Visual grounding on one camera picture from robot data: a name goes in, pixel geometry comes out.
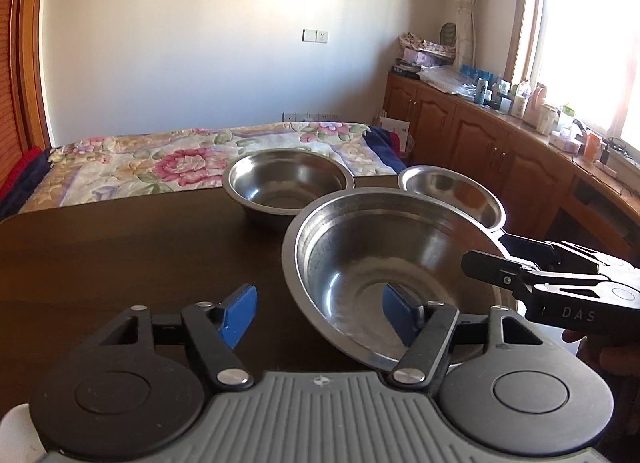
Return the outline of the right hand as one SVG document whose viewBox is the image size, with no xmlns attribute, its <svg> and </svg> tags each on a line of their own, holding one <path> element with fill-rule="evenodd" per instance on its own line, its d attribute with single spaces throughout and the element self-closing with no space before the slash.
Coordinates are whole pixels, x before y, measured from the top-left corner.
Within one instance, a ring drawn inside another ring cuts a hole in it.
<svg viewBox="0 0 640 463">
<path fill-rule="evenodd" d="M 595 370 L 614 376 L 630 377 L 639 383 L 639 344 L 618 343 L 586 333 L 564 330 L 562 341 L 578 343 L 577 357 Z"/>
</svg>

